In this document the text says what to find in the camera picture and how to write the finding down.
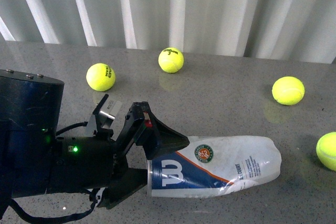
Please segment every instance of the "roland garros logo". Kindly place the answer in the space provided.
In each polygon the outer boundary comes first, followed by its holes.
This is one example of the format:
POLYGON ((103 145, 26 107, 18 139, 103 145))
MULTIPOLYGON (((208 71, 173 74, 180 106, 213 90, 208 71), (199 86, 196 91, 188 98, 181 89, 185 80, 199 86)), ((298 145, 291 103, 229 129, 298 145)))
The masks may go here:
POLYGON ((214 151, 206 144, 199 145, 194 154, 198 161, 202 163, 209 163, 214 158, 214 151))

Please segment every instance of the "yellow tennis ball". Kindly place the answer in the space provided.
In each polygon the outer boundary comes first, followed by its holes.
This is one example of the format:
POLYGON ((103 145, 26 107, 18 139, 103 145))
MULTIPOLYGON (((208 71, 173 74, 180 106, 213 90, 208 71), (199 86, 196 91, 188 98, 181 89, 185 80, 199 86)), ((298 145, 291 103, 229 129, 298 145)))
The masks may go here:
POLYGON ((109 65, 97 63, 88 69, 86 80, 94 90, 106 91, 114 85, 115 75, 109 65))
POLYGON ((304 85, 295 77, 285 76, 277 80, 272 88, 274 99, 283 105, 294 105, 304 96, 304 85))
POLYGON ((174 47, 168 47, 159 55, 159 65, 167 73, 176 73, 183 67, 183 54, 174 47))
POLYGON ((319 139, 316 153, 323 165, 336 171, 336 132, 330 132, 319 139))

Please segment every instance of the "orange stripe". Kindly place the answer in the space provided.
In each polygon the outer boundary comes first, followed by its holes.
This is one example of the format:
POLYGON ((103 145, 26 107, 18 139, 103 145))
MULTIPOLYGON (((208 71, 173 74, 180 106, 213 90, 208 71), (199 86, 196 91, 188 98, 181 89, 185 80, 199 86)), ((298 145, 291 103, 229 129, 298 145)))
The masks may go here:
POLYGON ((227 180, 227 179, 218 177, 218 176, 216 176, 215 174, 212 174, 211 172, 209 172, 208 170, 206 170, 206 169, 200 167, 199 165, 196 165, 194 162, 192 162, 191 160, 189 160, 188 158, 186 158, 185 156, 183 156, 181 153, 176 152, 176 154, 179 155, 180 157, 182 157, 183 159, 185 159, 186 161, 188 161, 189 163, 191 163, 192 165, 196 166, 198 169, 201 169, 202 171, 208 173, 211 177, 216 178, 216 179, 218 179, 218 180, 220 180, 220 181, 223 181, 223 182, 225 182, 225 183, 228 183, 229 185, 233 185, 233 184, 234 184, 233 182, 230 182, 230 181, 227 180))

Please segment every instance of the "white curtain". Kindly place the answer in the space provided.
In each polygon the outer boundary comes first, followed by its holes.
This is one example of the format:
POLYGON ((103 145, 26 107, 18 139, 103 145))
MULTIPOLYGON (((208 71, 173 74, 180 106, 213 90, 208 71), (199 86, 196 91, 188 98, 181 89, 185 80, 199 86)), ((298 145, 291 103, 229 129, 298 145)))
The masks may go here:
POLYGON ((0 0, 5 40, 332 63, 336 0, 0 0))

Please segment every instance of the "gray countertop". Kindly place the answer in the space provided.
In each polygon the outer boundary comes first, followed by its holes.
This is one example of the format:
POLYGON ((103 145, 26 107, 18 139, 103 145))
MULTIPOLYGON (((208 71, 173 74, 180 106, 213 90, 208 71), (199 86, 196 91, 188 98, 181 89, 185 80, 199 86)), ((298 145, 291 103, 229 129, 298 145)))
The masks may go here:
MULTIPOLYGON (((207 199, 152 198, 142 188, 115 208, 95 209, 76 223, 336 223, 336 173, 324 168, 315 152, 318 139, 336 131, 336 65, 184 54, 182 70, 168 74, 157 63, 159 51, 2 42, 0 53, 1 69, 65 82, 59 128, 89 119, 104 93, 87 85, 86 72, 104 62, 117 76, 106 93, 123 103, 112 125, 115 136, 132 102, 148 101, 160 121, 184 135, 266 136, 281 152, 281 174, 270 183, 207 199), (271 87, 282 76, 305 84, 300 103, 273 100, 271 87)), ((145 168, 142 149, 133 147, 128 161, 145 168)), ((17 201, 39 217, 89 207, 85 195, 17 201)), ((25 222, 8 208, 0 223, 25 222)))

